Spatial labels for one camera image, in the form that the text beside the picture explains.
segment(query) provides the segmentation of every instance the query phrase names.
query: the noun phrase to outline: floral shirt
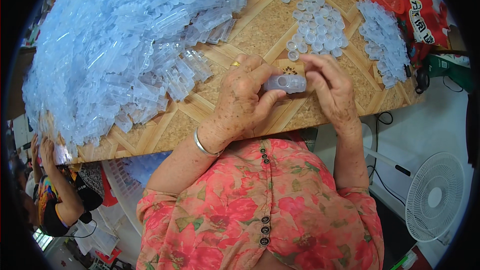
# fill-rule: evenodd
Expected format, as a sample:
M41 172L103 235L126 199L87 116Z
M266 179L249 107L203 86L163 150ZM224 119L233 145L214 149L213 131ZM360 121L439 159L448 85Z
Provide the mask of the floral shirt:
M181 194L145 189L137 216L137 269L251 269L264 250L294 269L381 269L384 259L368 189L337 190L303 141L234 143Z

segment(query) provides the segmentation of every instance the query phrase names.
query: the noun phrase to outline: silver bracelet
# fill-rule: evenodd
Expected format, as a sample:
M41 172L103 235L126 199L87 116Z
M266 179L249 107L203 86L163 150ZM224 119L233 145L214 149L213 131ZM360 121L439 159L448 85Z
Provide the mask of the silver bracelet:
M195 132L193 133L193 140L195 141L195 144L197 144L197 147L198 149L200 149L204 154L206 154L207 156L209 157L212 157L212 158L218 158L220 156L220 154L222 154L222 152L225 150L225 149L222 149L221 151L215 153L215 154L212 154L212 153L209 153L207 150L205 150L205 148L200 144L200 141L198 140L198 134L197 134L197 131L198 131L198 127L195 129Z

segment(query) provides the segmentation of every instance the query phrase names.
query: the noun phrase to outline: table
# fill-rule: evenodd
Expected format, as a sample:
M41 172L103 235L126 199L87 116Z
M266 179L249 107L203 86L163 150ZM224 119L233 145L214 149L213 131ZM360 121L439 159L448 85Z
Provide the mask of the table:
M280 0L248 0L247 6L235 14L237 22L228 42L217 45L201 44L201 50L211 63L213 76L205 83L197 82L183 102L172 102L145 125L134 124L125 134L113 126L100 140L100 146L87 144L78 147L78 157L68 164L108 160L149 153L170 151L183 140L205 117L213 112L222 75L237 54L258 54L284 73L304 75L301 61L287 58L286 42L297 32L293 10L299 0L283 3ZM325 0L340 10L345 21L344 32L349 45L342 49L338 63L353 78L355 104L360 116L413 105L422 97L415 92L415 83L409 78L385 89L376 68L376 62L364 51L366 41L358 32L363 16L355 6L357 0ZM328 123L311 86L304 93L291 94L277 102L268 118L241 138L252 138L278 132L302 129Z

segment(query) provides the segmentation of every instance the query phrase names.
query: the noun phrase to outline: white fan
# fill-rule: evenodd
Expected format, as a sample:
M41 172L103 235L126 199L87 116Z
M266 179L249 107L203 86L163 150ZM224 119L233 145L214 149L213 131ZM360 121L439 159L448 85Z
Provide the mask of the white fan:
M384 155L367 147L364 151L410 176L408 170ZM436 153L420 166L405 203L406 227L415 240L430 242L447 231L459 211L463 183L462 165L450 153Z

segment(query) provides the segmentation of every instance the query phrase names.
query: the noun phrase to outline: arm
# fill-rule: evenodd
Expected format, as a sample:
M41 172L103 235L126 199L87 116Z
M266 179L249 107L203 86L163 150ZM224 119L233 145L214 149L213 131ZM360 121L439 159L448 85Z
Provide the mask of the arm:
M37 161L39 157L39 146L37 145L39 141L39 136L37 134L33 135L30 148L32 149L32 169L33 169L33 180L35 184L40 182L40 178L43 176L42 169L40 169L39 162Z
M307 80L315 87L321 109L338 135L333 171L336 188L368 189L362 123L355 107L351 77L329 55L303 54L300 58L307 63Z
M245 130L257 126L275 102L286 95L282 90L270 90L261 98L257 95L272 74L282 74L280 69L257 55L239 54L236 61L240 66L231 66L222 79L215 110L198 127L198 140L209 153L220 152ZM146 188L180 194L201 177L215 159L204 154L195 144L193 134L189 134L153 172Z
M84 212L82 200L74 186L65 179L55 166L53 142L48 140L46 136L40 142L40 154L45 172L62 200L62 202L57 203L58 213L66 225L72 226Z

